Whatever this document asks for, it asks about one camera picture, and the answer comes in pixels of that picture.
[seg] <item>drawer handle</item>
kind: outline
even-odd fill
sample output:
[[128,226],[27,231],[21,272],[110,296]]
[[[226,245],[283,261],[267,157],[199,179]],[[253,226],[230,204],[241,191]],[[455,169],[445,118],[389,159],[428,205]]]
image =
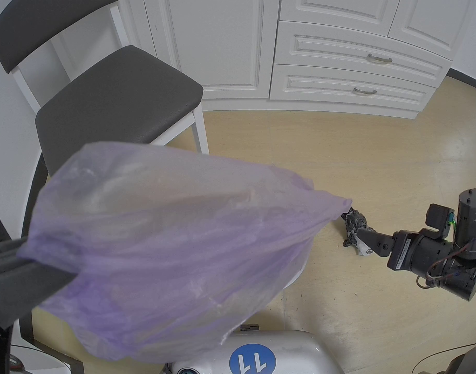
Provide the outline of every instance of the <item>drawer handle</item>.
[[375,61],[378,61],[378,62],[383,62],[385,64],[388,64],[389,62],[392,62],[392,58],[381,58],[381,57],[377,57],[375,55],[372,55],[372,53],[368,54],[368,58],[372,59],[372,60],[375,60]]
[[364,90],[359,90],[357,87],[354,87],[354,91],[356,93],[361,93],[361,94],[376,94],[377,91],[376,90],[373,90],[373,91],[364,91]]

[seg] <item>blue circular logo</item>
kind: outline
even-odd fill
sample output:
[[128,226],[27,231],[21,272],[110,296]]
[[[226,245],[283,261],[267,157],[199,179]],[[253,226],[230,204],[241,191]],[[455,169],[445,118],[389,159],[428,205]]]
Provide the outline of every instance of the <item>blue circular logo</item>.
[[233,374],[272,374],[276,356],[271,349],[260,344],[247,344],[236,349],[229,358]]

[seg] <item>white chair frame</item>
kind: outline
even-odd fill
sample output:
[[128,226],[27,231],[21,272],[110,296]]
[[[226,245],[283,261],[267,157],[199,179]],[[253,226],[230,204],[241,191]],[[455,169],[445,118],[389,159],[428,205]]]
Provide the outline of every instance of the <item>white chair frame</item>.
[[[127,37],[127,33],[125,31],[122,17],[120,15],[120,11],[118,9],[118,4],[112,3],[109,5],[109,8],[110,8],[110,14],[113,21],[113,25],[115,26],[115,30],[117,32],[117,36],[120,41],[120,45],[122,47],[128,46],[130,43]],[[13,68],[13,70],[11,71],[11,74],[13,75],[13,78],[17,82],[18,87],[22,91],[24,97],[30,104],[31,108],[37,114],[37,112],[41,109],[41,106],[37,102],[37,99],[32,93],[32,91],[30,90],[29,85],[25,81],[22,75],[22,71],[20,70],[18,65],[15,68]],[[202,103],[199,103],[197,108],[193,109],[184,118],[180,119],[177,123],[173,124],[170,128],[168,128],[164,133],[158,136],[150,144],[157,145],[157,146],[164,146],[169,141],[174,139],[178,134],[182,133],[185,129],[189,128],[190,126],[193,131],[193,137],[195,138],[195,144],[197,146],[198,152],[208,154],[209,145],[207,143],[207,134],[205,132]]]

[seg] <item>translucent plastic bag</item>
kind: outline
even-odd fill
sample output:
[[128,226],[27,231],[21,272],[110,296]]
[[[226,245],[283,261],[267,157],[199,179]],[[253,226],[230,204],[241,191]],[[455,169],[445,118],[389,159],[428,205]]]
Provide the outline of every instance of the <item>translucent plastic bag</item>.
[[78,273],[41,307],[90,353],[172,362],[263,309],[350,206],[274,166],[101,142],[41,190],[19,256]]

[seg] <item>wooden floor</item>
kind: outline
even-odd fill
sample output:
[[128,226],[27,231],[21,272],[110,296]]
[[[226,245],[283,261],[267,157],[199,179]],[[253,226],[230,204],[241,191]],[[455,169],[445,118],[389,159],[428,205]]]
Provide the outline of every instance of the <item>wooden floor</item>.
[[[420,230],[430,203],[457,209],[476,186],[476,89],[445,78],[414,121],[355,114],[281,111],[206,112],[212,155],[278,165],[320,190],[353,198],[379,232]],[[191,132],[170,144],[194,149]],[[345,372],[409,374],[425,356],[476,342],[476,297],[466,302],[386,259],[344,248],[341,220],[317,236],[300,278],[247,322],[263,330],[310,331]],[[60,320],[34,312],[36,338],[85,362],[86,374],[158,373],[159,366],[102,362]],[[416,372],[445,370],[466,350],[430,358]]]

